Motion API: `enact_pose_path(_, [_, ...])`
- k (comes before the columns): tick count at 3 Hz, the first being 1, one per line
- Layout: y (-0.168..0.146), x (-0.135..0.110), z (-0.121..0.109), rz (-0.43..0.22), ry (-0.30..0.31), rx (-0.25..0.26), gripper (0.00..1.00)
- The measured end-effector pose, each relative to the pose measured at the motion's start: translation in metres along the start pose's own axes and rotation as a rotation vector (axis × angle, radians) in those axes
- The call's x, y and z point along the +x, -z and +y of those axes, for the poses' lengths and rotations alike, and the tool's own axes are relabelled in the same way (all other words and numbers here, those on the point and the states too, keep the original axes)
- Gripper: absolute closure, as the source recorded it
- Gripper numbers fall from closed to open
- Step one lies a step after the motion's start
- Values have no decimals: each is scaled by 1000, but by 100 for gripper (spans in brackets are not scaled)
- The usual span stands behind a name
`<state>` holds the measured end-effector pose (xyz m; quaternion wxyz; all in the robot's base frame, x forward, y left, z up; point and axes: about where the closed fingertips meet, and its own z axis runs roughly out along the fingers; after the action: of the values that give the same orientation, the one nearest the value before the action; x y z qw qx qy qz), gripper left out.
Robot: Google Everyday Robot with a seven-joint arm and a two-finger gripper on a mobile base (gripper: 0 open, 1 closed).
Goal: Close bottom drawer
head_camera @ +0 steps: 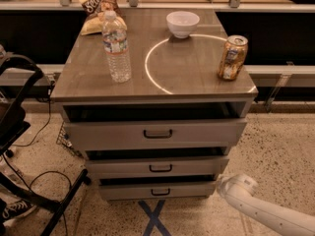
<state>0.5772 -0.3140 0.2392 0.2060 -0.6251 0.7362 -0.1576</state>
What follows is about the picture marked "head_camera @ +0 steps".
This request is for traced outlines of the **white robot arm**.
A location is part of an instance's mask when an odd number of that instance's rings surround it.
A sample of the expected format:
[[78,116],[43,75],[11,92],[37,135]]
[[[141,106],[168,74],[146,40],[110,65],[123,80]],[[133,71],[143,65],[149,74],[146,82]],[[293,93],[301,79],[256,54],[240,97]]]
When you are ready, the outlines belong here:
[[254,197],[258,183],[245,174],[221,176],[219,195],[232,207],[282,236],[315,236],[315,217]]

